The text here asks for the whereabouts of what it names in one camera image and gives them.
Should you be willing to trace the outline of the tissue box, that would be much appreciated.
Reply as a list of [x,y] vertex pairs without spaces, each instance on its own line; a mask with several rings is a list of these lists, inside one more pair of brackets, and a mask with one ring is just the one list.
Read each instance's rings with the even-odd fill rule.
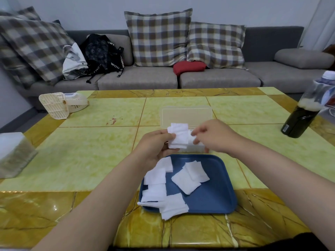
[[16,177],[37,153],[22,132],[0,134],[0,179]]

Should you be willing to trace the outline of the cream desk fan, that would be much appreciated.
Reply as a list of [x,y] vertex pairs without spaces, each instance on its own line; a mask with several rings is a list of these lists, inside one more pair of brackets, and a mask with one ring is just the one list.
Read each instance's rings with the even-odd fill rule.
[[71,113],[85,109],[89,100],[81,93],[48,93],[39,96],[40,103],[56,120],[67,119]]

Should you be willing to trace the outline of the grey fabric sofa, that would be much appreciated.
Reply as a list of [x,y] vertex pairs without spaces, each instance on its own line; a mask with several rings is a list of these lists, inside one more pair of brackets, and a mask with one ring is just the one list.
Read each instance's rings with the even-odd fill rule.
[[186,72],[176,76],[171,67],[137,67],[134,64],[131,39],[128,30],[76,30],[67,31],[77,43],[89,34],[107,35],[118,47],[124,48],[125,69],[121,77],[116,72],[96,75],[91,84],[87,77],[73,81],[60,81],[56,85],[35,82],[25,89],[15,85],[19,94],[38,107],[38,96],[45,93],[73,93],[87,90],[142,90],[142,89],[202,89],[274,87],[283,93],[303,93],[312,80],[329,70],[298,69],[274,61],[274,55],[282,49],[297,48],[303,27],[247,27],[242,53],[246,70],[206,69]]

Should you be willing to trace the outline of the white curtain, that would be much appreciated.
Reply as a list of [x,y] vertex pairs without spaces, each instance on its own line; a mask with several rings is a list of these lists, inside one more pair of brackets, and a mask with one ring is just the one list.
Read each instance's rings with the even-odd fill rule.
[[335,0],[320,0],[299,48],[323,51],[332,44],[335,44]]

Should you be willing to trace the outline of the bottle of dark liquid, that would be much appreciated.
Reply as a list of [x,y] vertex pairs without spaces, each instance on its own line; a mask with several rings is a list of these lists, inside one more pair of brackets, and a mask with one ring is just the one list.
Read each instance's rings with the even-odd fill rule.
[[281,132],[288,137],[299,138],[334,95],[335,71],[325,71],[303,93]]

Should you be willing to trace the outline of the white tote bag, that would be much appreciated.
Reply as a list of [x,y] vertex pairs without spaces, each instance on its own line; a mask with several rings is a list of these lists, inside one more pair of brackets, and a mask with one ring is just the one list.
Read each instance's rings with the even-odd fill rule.
[[65,56],[62,70],[64,80],[75,80],[88,74],[88,64],[76,42],[73,45],[64,45],[63,53]]

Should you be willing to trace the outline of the blue plastic tray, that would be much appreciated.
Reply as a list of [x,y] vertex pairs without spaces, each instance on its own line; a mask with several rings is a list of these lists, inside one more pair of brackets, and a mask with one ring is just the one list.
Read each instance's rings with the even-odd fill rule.
[[[170,157],[173,163],[173,173],[166,174],[168,195],[182,193],[170,179],[181,170],[185,163],[201,162],[205,173],[210,178],[190,195],[182,194],[184,201],[189,206],[189,211],[186,214],[229,214],[235,210],[237,198],[224,162],[219,157],[209,154],[174,154]],[[142,197],[142,190],[147,189],[147,186],[143,185],[143,181],[140,186],[139,199]],[[159,213],[157,208],[143,208],[150,212]]]

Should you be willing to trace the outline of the pile of white cotton pads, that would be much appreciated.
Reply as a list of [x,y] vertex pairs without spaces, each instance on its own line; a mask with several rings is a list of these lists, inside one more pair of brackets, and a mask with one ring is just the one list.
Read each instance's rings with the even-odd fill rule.
[[189,206],[184,201],[182,194],[190,195],[203,182],[210,180],[201,162],[185,163],[181,170],[170,179],[182,193],[168,195],[167,173],[173,173],[173,163],[170,156],[159,160],[156,166],[146,173],[143,185],[147,186],[147,189],[142,190],[142,197],[137,203],[141,207],[157,208],[163,220],[187,213]]

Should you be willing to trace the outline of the person's left hand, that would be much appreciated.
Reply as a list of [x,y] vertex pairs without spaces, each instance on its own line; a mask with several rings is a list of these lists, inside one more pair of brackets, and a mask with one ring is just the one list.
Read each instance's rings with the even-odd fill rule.
[[168,143],[163,144],[156,141],[154,132],[146,133],[134,149],[136,159],[139,160],[139,164],[144,167],[146,172],[152,170],[159,160],[179,150],[168,148]]

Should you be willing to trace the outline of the red cushion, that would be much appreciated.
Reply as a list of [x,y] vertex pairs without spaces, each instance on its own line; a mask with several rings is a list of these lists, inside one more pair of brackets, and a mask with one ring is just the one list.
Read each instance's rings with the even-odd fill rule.
[[180,76],[186,72],[200,72],[206,69],[207,65],[201,61],[180,61],[173,65],[173,72]]

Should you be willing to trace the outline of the clear plastic box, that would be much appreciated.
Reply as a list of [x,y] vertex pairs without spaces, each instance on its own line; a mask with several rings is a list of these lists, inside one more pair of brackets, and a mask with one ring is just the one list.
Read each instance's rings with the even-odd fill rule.
[[[161,128],[167,129],[171,123],[187,123],[189,129],[194,129],[203,122],[214,119],[210,106],[166,106],[160,112]],[[194,152],[195,146],[187,146],[186,149],[179,149],[177,153],[199,154]]]

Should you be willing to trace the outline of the person's black clothing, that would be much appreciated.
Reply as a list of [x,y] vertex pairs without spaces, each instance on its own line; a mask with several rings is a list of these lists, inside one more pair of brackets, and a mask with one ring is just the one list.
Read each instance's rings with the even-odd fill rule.
[[329,251],[329,249],[313,233],[301,233],[290,239],[252,248],[250,251]]

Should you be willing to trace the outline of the grey sofa cushion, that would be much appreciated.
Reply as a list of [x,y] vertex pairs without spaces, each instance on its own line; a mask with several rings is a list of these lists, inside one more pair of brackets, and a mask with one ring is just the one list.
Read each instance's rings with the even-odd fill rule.
[[274,61],[298,69],[326,70],[333,65],[335,57],[332,54],[315,50],[289,48],[279,50],[274,55]]

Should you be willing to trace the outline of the black backpack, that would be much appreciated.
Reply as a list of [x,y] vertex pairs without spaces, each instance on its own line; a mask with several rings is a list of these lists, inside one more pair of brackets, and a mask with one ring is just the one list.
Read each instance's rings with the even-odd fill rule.
[[90,34],[79,48],[87,62],[88,69],[78,73],[82,77],[90,77],[86,83],[91,84],[91,79],[97,74],[117,72],[118,78],[123,74],[124,48],[116,47],[106,35]]

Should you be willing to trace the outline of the small plaid pillow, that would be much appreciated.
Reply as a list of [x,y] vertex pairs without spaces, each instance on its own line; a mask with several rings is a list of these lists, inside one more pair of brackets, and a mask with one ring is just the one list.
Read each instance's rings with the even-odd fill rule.
[[23,20],[41,20],[33,6],[21,9],[19,11],[3,11],[0,10],[0,16],[15,17]]

